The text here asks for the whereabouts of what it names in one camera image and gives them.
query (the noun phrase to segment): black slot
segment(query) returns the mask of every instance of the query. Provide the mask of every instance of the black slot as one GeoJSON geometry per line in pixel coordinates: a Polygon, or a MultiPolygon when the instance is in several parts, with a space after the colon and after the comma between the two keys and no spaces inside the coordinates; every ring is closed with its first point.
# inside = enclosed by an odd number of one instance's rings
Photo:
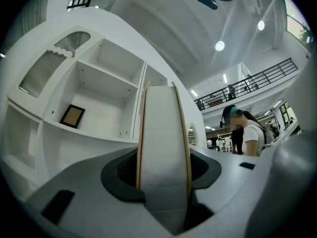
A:
{"type": "Polygon", "coordinates": [[[248,162],[242,162],[239,166],[247,169],[253,170],[253,168],[256,166],[254,164],[248,163],[248,162]]]}
{"type": "Polygon", "coordinates": [[[42,211],[42,216],[57,225],[74,195],[72,191],[60,190],[42,211]]]}

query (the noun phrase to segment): wooden picture frame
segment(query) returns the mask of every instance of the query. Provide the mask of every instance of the wooden picture frame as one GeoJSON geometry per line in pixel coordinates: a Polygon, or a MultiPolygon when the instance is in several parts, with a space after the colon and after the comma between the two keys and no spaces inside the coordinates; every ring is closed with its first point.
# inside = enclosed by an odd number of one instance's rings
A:
{"type": "Polygon", "coordinates": [[[85,109],[69,105],[59,123],[77,129],[84,112],[85,109]]]}

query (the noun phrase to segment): black pants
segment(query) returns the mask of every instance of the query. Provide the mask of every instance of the black pants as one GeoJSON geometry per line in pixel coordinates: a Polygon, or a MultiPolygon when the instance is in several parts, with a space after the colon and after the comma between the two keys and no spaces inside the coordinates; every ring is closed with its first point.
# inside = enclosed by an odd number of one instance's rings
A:
{"type": "Polygon", "coordinates": [[[242,143],[243,143],[243,140],[237,140],[236,142],[236,148],[237,148],[237,152],[239,155],[242,155],[243,152],[242,152],[242,143]]]}

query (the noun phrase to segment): balcony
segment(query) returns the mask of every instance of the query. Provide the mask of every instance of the balcony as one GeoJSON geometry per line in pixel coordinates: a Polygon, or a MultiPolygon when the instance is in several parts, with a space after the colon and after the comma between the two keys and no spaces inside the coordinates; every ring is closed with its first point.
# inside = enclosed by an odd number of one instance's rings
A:
{"type": "Polygon", "coordinates": [[[293,63],[291,58],[288,58],[255,75],[196,99],[195,103],[200,111],[207,110],[225,102],[240,98],[246,94],[253,93],[296,71],[298,72],[297,66],[293,63]]]}

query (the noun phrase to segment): ceiling light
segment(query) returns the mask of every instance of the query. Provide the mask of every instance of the ceiling light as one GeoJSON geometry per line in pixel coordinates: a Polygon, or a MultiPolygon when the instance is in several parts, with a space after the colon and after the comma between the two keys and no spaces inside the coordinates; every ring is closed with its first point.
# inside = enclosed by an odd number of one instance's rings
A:
{"type": "Polygon", "coordinates": [[[218,42],[216,43],[215,48],[216,48],[216,50],[218,50],[218,51],[223,50],[223,49],[224,49],[224,42],[223,42],[223,41],[218,41],[218,42]]]}
{"type": "Polygon", "coordinates": [[[275,108],[282,100],[279,100],[274,106],[273,108],[275,108]]]}
{"type": "Polygon", "coordinates": [[[258,29],[259,29],[260,31],[262,31],[262,30],[264,29],[264,27],[265,27],[265,24],[264,24],[264,22],[261,20],[261,21],[258,23],[258,29]]]}
{"type": "Polygon", "coordinates": [[[194,90],[191,90],[191,92],[192,92],[192,94],[194,94],[194,95],[195,95],[195,97],[197,97],[197,96],[198,96],[198,94],[197,94],[194,90]]]}
{"type": "Polygon", "coordinates": [[[225,83],[228,83],[227,75],[224,74],[224,75],[222,75],[222,76],[223,76],[224,82],[225,82],[225,83]]]}

